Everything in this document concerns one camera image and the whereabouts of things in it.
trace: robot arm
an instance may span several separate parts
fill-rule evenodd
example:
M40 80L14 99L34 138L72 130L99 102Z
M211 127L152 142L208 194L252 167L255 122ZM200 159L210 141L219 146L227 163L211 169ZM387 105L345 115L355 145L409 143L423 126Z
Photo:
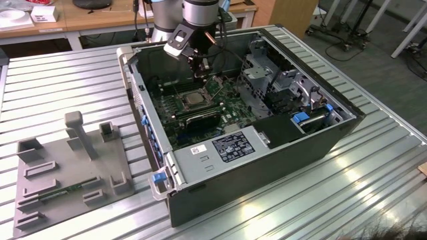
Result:
M208 50L215 42L219 0L151 0L155 15L152 42L167 41L164 51L190 64L194 80L212 71Z
M164 46L175 58L187 59L194 80L207 78L212 71L208 50L215 43L219 0L183 0L183 21L178 25Z

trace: motherboard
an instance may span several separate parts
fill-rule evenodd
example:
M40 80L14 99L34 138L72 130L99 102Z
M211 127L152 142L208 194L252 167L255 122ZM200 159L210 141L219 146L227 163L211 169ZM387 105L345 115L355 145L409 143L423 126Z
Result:
M256 117L236 91L236 79L159 84L151 99L175 150L239 130Z

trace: blue latch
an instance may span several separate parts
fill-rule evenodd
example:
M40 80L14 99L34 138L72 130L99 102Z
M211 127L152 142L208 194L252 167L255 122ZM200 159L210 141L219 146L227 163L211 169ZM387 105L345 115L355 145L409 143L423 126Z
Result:
M143 115L143 116L142 116L142 121L140 121L140 123L142 123L143 125L147 125L147 124L148 124L147 115Z
M152 175L152 181L154 181L155 184L163 182L167 179L168 179L168 177L167 177L166 172L155 173Z
M310 116L307 115L306 112L299 112L294 115L294 121L297 124L299 124L302 121L310 119Z
M331 112L333 109L334 109L333 105L331 105L331 104L327 104L327 105L326 105L326 109Z

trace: label sticker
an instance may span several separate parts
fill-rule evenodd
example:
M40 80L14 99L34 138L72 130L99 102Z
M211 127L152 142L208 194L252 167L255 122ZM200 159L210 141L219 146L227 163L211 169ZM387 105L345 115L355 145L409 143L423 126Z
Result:
M242 131L212 141L212 144L226 163L255 153L255 149Z
M207 150L207 147L206 145L200 145L200 146L196 146L191 149L191 153L192 155L198 154L198 153L202 153Z
M62 28L51 28L51 29L39 30L39 33L50 33L50 32L59 32L59 31L63 31L63 29Z

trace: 3d printed holder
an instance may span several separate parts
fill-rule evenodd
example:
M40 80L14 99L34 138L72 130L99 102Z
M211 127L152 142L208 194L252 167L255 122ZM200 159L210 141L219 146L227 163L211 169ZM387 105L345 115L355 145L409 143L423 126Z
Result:
M14 237L23 237L131 196L131 170L119 127L84 131L79 111L64 115L70 139L18 142Z

